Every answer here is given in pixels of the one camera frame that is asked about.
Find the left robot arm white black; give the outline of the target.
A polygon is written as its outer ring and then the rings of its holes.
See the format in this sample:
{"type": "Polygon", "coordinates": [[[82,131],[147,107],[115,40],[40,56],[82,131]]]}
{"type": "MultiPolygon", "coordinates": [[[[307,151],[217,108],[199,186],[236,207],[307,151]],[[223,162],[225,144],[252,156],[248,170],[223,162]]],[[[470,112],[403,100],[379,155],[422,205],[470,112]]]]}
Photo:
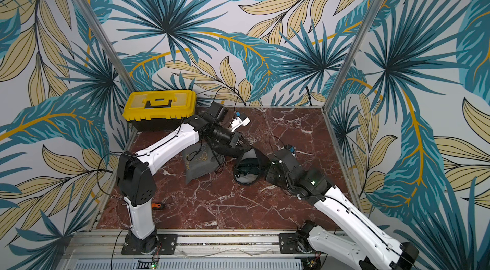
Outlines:
{"type": "Polygon", "coordinates": [[[176,130],[153,145],[120,155],[116,183],[129,210],[130,236],[140,242],[155,242],[151,206],[156,193],[154,175],[170,159],[199,141],[205,141],[218,155],[234,158],[249,149],[245,142],[240,142],[242,135],[237,129],[248,125],[250,118],[237,113],[230,128],[225,128],[222,121],[227,113],[227,108],[213,102],[205,113],[184,119],[176,130]]]}

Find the grey fabric pouch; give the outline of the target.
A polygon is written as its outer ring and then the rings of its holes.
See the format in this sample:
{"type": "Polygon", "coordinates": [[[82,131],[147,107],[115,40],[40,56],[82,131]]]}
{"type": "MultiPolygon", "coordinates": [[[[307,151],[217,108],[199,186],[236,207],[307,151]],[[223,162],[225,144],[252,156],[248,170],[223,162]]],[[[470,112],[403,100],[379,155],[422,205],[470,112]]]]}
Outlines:
{"type": "Polygon", "coordinates": [[[205,142],[196,143],[183,150],[182,158],[187,185],[206,174],[220,172],[225,166],[225,157],[214,152],[205,142]]]}

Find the black pouch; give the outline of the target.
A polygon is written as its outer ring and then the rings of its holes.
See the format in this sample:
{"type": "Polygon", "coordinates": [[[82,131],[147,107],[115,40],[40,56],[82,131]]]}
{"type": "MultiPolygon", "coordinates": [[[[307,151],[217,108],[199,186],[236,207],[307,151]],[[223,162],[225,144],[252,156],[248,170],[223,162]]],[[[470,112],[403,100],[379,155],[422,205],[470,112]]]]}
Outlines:
{"type": "Polygon", "coordinates": [[[236,159],[233,167],[234,180],[244,186],[256,183],[264,178],[271,166],[271,160],[253,146],[218,146],[214,151],[219,155],[236,159]]]}

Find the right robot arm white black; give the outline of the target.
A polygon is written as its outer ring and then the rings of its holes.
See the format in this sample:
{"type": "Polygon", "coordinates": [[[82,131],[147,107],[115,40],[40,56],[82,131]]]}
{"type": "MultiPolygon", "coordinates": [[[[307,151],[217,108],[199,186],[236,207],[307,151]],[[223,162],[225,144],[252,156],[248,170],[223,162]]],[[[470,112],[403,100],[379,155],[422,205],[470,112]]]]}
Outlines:
{"type": "Polygon", "coordinates": [[[349,239],[306,221],[288,241],[301,253],[325,253],[353,269],[413,269],[419,255],[409,242],[401,243],[375,225],[318,169],[306,170],[293,152],[282,148],[269,156],[265,179],[311,204],[329,217],[349,239]]]}

